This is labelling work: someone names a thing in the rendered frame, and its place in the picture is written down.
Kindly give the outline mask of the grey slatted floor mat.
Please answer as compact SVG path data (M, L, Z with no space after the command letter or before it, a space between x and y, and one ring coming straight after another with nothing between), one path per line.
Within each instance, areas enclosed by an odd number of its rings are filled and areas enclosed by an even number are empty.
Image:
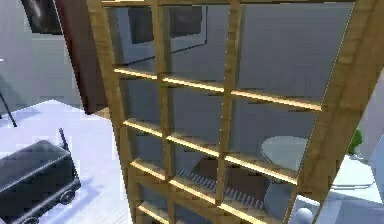
M188 179L189 181L192 181L199 187L209 189L210 191L216 190L216 181L213 179L203 177L197 173L191 172L183 168L178 168L176 170L176 174L180 177ZM245 205L248 208L262 210L264 207L264 202L262 200L256 199L254 196L251 196L231 187L227 187L225 189L224 195L230 199L239 201L242 205Z

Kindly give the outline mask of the black wheeled cart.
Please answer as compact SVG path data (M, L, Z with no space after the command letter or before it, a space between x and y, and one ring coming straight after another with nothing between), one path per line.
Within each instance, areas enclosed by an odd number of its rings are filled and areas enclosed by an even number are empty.
M0 159L0 224L39 224L81 187L64 130L62 143L40 140Z

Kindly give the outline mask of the dark framed wall picture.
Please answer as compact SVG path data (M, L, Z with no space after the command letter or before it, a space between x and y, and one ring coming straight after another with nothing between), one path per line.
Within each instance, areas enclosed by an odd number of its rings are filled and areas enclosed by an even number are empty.
M62 35L54 0L20 0L31 31L37 34Z

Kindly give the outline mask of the wooden open shelf unit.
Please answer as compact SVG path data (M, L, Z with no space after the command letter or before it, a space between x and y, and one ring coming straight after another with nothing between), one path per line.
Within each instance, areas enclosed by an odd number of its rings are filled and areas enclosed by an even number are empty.
M178 224L177 207L190 209L212 224L288 224L296 198L304 196L323 204L340 169L355 129L380 76L384 58L384 0L336 0L349 2L352 10L342 34L324 98L319 103L299 98L238 90L235 78L240 52L245 8L268 0L87 0L92 32L100 63L107 104L112 119L124 188L133 224ZM222 85L179 79L170 72L170 6L226 5L229 8ZM118 65L112 43L109 10L118 7L150 7L156 70L142 73L153 81L160 97L160 123L153 126L124 114L120 82L137 71ZM172 87L212 92L222 99L220 141L215 147L185 137L171 128ZM297 171L254 159L229 149L233 102L246 98L262 104L311 112L317 119ZM227 168L236 165L291 186L291 196L282 220L258 209L241 206L224 195ZM178 168L216 181L210 191L176 174Z

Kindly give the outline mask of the white toilet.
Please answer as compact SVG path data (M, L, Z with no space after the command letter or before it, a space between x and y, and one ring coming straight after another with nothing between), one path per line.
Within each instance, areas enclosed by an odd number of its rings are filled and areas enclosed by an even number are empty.
M275 136L266 139L261 152L268 162L297 171L306 149L305 138ZM291 186L271 183L264 197L264 208L273 217L282 220L291 196ZM346 154L327 196L326 203L334 208L335 202L381 202L381 196L369 165L356 155Z

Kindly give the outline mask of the thin black floor stand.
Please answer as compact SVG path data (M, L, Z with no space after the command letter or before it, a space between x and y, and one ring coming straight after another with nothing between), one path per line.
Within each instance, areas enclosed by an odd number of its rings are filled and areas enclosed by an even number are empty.
M17 123L16 123L16 121L15 121L15 119L14 119L14 117L13 117L13 115L12 115L10 109L9 109L9 106L8 106L8 104L6 103L5 98L4 98L4 96L3 96L3 94L2 94L1 91L0 91L0 100L2 101L2 103L3 103L4 107L5 107L5 110L6 110L6 112L7 112L8 118L9 118L10 121L12 122L12 125L13 125L14 127L17 127Z

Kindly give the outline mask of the dark red room door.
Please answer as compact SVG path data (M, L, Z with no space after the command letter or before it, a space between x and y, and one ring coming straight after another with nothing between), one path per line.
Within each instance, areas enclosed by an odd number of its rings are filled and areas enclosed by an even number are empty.
M87 0L55 0L82 106L93 114L107 106Z

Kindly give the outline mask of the green house plant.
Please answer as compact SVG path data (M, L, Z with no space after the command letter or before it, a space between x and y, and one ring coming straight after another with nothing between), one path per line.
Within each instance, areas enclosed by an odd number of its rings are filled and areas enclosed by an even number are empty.
M349 154L355 153L355 148L362 143L362 133L359 129L357 129L352 137L351 143L348 148Z

